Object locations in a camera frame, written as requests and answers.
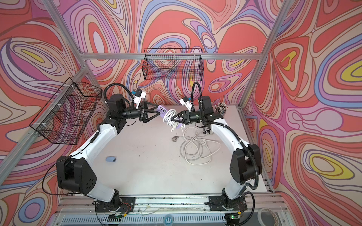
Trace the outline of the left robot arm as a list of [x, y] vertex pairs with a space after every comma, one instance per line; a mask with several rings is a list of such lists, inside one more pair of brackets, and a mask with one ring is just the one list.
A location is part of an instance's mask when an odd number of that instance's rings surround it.
[[121, 205], [119, 191], [101, 183], [93, 171], [93, 164], [106, 145], [126, 126], [128, 119], [147, 123], [160, 115], [156, 104], [145, 100], [146, 91], [130, 91], [120, 83], [108, 85], [103, 92], [108, 112], [96, 132], [70, 156], [61, 156], [54, 166], [58, 187], [75, 194], [82, 194], [98, 202]]

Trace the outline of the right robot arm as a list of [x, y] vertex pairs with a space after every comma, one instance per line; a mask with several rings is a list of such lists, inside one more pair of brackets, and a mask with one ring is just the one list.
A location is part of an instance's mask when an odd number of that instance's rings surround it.
[[201, 95], [198, 98], [198, 110], [194, 106], [193, 92], [190, 98], [183, 98], [180, 102], [187, 110], [171, 116], [170, 121], [184, 125], [202, 123], [207, 132], [217, 135], [232, 153], [229, 167], [232, 179], [222, 189], [218, 206], [232, 212], [226, 219], [228, 226], [245, 225], [254, 214], [255, 196], [252, 192], [258, 188], [263, 171], [259, 146], [243, 140], [224, 117], [214, 111], [210, 97]]

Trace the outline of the blue power strip with cord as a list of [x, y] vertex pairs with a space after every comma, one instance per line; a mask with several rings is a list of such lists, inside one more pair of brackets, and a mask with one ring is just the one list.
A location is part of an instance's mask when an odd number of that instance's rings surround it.
[[182, 139], [179, 154], [189, 165], [202, 166], [212, 162], [222, 145], [220, 142], [208, 139], [207, 132], [200, 127], [181, 128]]

